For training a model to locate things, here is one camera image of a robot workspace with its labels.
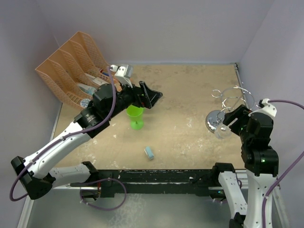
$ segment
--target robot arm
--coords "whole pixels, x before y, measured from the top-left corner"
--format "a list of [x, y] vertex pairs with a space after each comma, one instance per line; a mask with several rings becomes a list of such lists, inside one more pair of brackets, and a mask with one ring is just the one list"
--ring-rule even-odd
[[[218, 180], [226, 192], [231, 212], [230, 228], [261, 228], [262, 202], [269, 187], [276, 181], [278, 174], [278, 155], [269, 146], [276, 108], [261, 100], [261, 109], [254, 112], [244, 105], [225, 114], [223, 124], [240, 136], [242, 141], [241, 157], [245, 163], [248, 178], [248, 205], [237, 184], [233, 172], [222, 172]], [[272, 228], [272, 194], [266, 203], [266, 227]]]
[[[140, 87], [130, 84], [130, 76], [133, 70], [131, 66], [124, 65], [121, 70], [120, 67], [116, 67], [116, 70], [119, 72], [117, 78], [121, 83], [122, 90], [120, 92], [116, 91], [115, 108], [111, 118], [130, 105], [151, 109], [162, 97], [162, 93], [149, 89], [142, 81], [139, 82]], [[19, 175], [25, 167], [29, 166], [20, 178], [20, 182], [32, 200], [44, 196], [53, 187], [75, 182], [82, 183], [92, 175], [96, 175], [97, 170], [88, 161], [74, 167], [54, 168], [54, 166], [75, 148], [94, 138], [110, 125], [109, 121], [106, 121], [103, 125], [97, 127], [109, 114], [112, 102], [112, 85], [101, 85], [93, 94], [93, 99], [90, 101], [88, 107], [82, 110], [59, 136], [32, 155], [26, 158], [16, 157], [11, 161], [17, 175]], [[97, 128], [85, 131], [85, 133], [73, 135], [75, 132], [92, 127]], [[51, 147], [33, 162], [33, 159], [44, 149], [60, 139], [60, 142], [56, 143], [55, 146]]]

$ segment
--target tan table surface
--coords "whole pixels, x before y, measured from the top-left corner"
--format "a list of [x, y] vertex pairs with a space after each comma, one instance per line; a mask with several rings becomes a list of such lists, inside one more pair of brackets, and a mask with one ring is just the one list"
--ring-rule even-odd
[[[144, 127], [133, 130], [126, 112], [110, 126], [82, 144], [58, 163], [58, 167], [90, 161], [97, 169], [210, 169], [216, 162], [244, 168], [238, 136], [219, 140], [205, 126], [206, 115], [221, 109], [211, 96], [238, 85], [232, 65], [136, 65], [133, 80], [163, 93], [163, 98], [143, 114]], [[79, 113], [65, 104], [55, 136]], [[144, 148], [155, 158], [149, 160]]]

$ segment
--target purple cable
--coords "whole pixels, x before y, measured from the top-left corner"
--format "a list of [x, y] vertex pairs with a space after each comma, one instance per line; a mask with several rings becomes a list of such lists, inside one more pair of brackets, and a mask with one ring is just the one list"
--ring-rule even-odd
[[[296, 105], [302, 109], [304, 109], [304, 105], [301, 105], [297, 102], [293, 102], [293, 101], [287, 101], [287, 100], [270, 100], [269, 103], [275, 103], [275, 102], [281, 102], [281, 103], [289, 103], [292, 105]], [[270, 186], [270, 188], [268, 189], [268, 191], [265, 194], [265, 197], [263, 199], [263, 203], [262, 203], [262, 227], [266, 228], [266, 214], [265, 214], [265, 210], [266, 210], [266, 201], [267, 198], [270, 193], [273, 191], [273, 189], [280, 183], [280, 181], [290, 172], [291, 169], [293, 169], [293, 167], [304, 157], [304, 151], [300, 154], [300, 156], [287, 168], [287, 170], [285, 170], [285, 172], [283, 172], [283, 174], [274, 182], [273, 185]]]
[[119, 184], [123, 187], [123, 190], [124, 190], [124, 198], [123, 198], [123, 201], [122, 201], [119, 205], [117, 205], [117, 206], [114, 207], [114, 208], [102, 208], [102, 207], [95, 206], [95, 205], [93, 205], [93, 204], [91, 204], [91, 203], [88, 203], [88, 202], [83, 198], [83, 196], [81, 195], [81, 191], [80, 191], [79, 195], [80, 195], [81, 202], [84, 202], [86, 205], [88, 205], [88, 206], [90, 206], [90, 207], [92, 207], [92, 208], [95, 208], [95, 209], [98, 209], [98, 210], [105, 210], [105, 211], [111, 211], [111, 210], [115, 210], [115, 209], [121, 207], [121, 206], [124, 204], [124, 202], [125, 202], [125, 200], [126, 200], [126, 198], [127, 198], [127, 189], [125, 188], [124, 184], [121, 183], [119, 180], [113, 179], [113, 178], [107, 178], [107, 179], [96, 180], [96, 181], [89, 182], [89, 183], [83, 183], [83, 185], [85, 186], [85, 185], [90, 185], [90, 184], [96, 184], [96, 183], [103, 182], [103, 181], [116, 181], [117, 183], [119, 183]]
[[112, 74], [111, 74], [111, 71], [110, 71], [110, 67], [107, 67], [107, 71], [108, 71], [108, 74], [110, 76], [110, 80], [111, 80], [111, 85], [112, 85], [112, 91], [113, 91], [113, 102], [112, 102], [112, 107], [110, 109], [110, 112], [109, 114], [106, 116], [106, 118], [99, 124], [97, 124], [96, 126], [94, 127], [91, 127], [91, 128], [88, 128], [88, 129], [84, 129], [84, 130], [81, 130], [81, 131], [78, 131], [78, 132], [73, 132], [73, 133], [69, 133], [65, 136], [63, 136], [62, 138], [54, 141], [53, 143], [51, 143], [49, 146], [47, 146], [45, 149], [43, 149], [35, 158], [33, 158], [32, 162], [30, 162], [26, 167], [24, 167], [24, 169], [19, 173], [19, 175], [17, 176], [17, 178], [15, 179], [15, 181], [13, 182], [11, 188], [10, 188], [10, 191], [9, 191], [9, 199], [13, 202], [15, 201], [19, 201], [21, 199], [23, 199], [24, 197], [26, 197], [28, 194], [25, 194], [19, 198], [14, 198], [13, 197], [13, 192], [14, 192], [14, 189], [18, 183], [18, 181], [20, 180], [20, 178], [23, 176], [23, 174], [25, 173], [26, 170], [28, 170], [28, 168], [35, 162], [39, 159], [40, 156], [42, 156], [43, 154], [45, 154], [49, 149], [51, 149], [53, 146], [57, 145], [59, 142], [61, 142], [62, 140], [65, 140], [67, 137], [70, 137], [70, 136], [73, 136], [73, 135], [76, 135], [76, 134], [80, 134], [80, 133], [87, 133], [87, 132], [90, 132], [90, 131], [93, 131], [95, 130], [96, 128], [102, 126], [105, 122], [107, 122], [113, 111], [114, 111], [114, 108], [115, 108], [115, 103], [116, 103], [116, 87], [115, 87], [115, 84], [114, 84], [114, 80], [113, 80], [113, 77], [112, 77]]

